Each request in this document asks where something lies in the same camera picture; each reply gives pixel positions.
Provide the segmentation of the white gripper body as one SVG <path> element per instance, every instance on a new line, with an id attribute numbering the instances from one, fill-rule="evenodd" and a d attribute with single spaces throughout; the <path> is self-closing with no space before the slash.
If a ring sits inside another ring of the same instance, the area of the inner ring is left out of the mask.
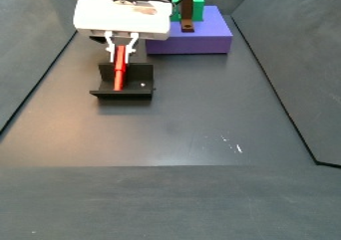
<path id="1" fill-rule="evenodd" d="M 136 32 L 143 39 L 165 40 L 171 10 L 171 1 L 77 0 L 73 25 L 79 32 L 93 37 L 112 31 L 120 37 Z"/>

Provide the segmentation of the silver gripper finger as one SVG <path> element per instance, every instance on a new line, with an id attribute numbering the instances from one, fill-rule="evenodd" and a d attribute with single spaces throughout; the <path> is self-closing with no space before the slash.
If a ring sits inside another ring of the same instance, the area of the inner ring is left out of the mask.
<path id="1" fill-rule="evenodd" d="M 131 41 L 128 45 L 125 46 L 125 64 L 129 62 L 129 55 L 136 52 L 135 44 L 139 40 L 139 33 L 133 32 L 131 33 Z"/>
<path id="2" fill-rule="evenodd" d="M 112 31 L 104 32 L 104 38 L 108 44 L 107 51 L 109 53 L 109 62 L 112 63 L 115 61 L 115 52 L 116 52 L 116 45 L 112 41 Z"/>

